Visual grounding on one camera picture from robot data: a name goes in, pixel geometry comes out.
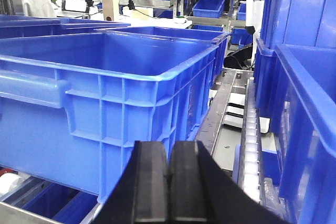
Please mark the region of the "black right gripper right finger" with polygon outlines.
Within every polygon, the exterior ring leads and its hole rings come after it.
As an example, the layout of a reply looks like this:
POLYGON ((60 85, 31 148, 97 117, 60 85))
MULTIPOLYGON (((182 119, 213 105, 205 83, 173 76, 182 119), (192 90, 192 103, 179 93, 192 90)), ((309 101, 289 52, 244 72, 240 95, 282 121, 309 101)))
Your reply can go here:
POLYGON ((176 142, 169 169, 170 223, 285 223, 247 196, 202 142, 176 142))

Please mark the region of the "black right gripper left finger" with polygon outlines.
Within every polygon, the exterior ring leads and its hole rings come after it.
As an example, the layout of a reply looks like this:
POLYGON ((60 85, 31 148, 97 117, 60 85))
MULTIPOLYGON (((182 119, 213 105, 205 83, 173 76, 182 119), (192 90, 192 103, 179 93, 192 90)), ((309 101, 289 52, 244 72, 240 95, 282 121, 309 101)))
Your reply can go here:
POLYGON ((92 223, 168 223, 167 160, 160 142, 136 141, 131 158, 92 223))

